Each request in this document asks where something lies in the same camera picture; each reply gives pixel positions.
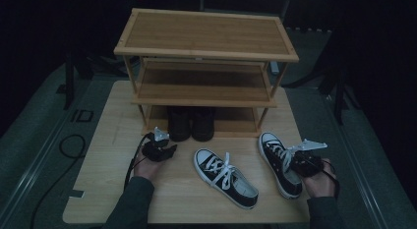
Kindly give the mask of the wooden shoe rack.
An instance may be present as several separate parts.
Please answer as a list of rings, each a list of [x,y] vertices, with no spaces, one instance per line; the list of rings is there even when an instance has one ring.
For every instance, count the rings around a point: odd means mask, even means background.
[[[114,48],[124,60],[143,130],[168,127],[169,106],[212,107],[221,138],[255,137],[277,105],[268,65],[299,57],[278,17],[135,9]]]

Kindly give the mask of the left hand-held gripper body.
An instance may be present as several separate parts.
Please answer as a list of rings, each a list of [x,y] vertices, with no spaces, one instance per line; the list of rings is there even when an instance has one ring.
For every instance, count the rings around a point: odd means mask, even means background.
[[[163,155],[167,152],[165,149],[169,143],[169,135],[155,127],[152,132],[146,134],[146,139],[148,141],[142,149],[143,155],[154,162],[163,161]]]

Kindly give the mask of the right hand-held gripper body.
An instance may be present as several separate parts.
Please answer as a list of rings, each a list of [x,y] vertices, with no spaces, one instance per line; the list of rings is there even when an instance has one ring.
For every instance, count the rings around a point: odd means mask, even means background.
[[[324,169],[324,164],[319,156],[312,153],[315,149],[326,148],[326,143],[317,143],[303,140],[298,145],[291,146],[290,168],[302,177],[312,177]]]

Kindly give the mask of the person's right hand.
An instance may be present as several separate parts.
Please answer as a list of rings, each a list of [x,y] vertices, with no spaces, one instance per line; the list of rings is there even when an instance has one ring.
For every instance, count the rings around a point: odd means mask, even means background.
[[[303,178],[308,195],[311,198],[333,197],[335,193],[336,176],[331,172],[330,160],[323,159],[324,170],[312,177]]]

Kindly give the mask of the black and white sneaker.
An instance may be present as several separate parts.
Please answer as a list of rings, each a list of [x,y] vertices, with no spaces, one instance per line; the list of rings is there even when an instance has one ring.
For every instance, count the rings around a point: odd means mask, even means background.
[[[286,199],[297,199],[302,193],[302,182],[290,168],[292,152],[273,133],[259,137],[259,152],[271,169],[279,192]]]
[[[230,163],[229,152],[221,158],[210,149],[198,149],[194,154],[194,166],[204,182],[223,193],[237,206],[244,209],[256,206],[259,191]]]

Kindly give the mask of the black slip-on shoe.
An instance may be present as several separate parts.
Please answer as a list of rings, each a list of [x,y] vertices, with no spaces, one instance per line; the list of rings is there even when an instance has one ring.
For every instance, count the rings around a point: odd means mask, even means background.
[[[191,136],[188,109],[179,106],[168,106],[168,133],[175,142],[182,142]]]
[[[214,109],[198,107],[194,110],[192,137],[198,142],[207,142],[214,135]]]

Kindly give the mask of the person's left hand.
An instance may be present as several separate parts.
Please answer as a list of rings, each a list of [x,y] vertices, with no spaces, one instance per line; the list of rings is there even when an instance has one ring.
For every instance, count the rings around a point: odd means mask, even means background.
[[[143,177],[152,181],[156,177],[163,164],[164,162],[154,162],[149,160],[143,155],[141,151],[139,151],[135,160],[134,176]]]

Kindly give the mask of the black stand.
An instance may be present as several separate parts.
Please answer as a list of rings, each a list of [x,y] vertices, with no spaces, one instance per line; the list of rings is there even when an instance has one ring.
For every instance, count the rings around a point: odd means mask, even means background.
[[[82,79],[90,80],[93,77],[89,53],[84,49],[68,51],[65,54],[65,83],[57,89],[57,93],[65,95],[64,110],[70,108],[75,97],[75,70]]]
[[[347,107],[345,102],[345,97],[352,103],[352,105],[360,109],[359,104],[354,100],[353,96],[348,92],[346,89],[346,81],[347,81],[348,70],[346,67],[329,67],[322,70],[316,70],[312,73],[308,74],[307,76],[289,83],[282,85],[282,87],[287,88],[295,88],[306,84],[318,77],[323,77],[322,81],[318,86],[318,91],[322,95],[329,96],[330,93],[335,90],[334,95],[334,106],[333,106],[333,116],[336,122],[339,125],[343,124],[342,121],[342,110]]]

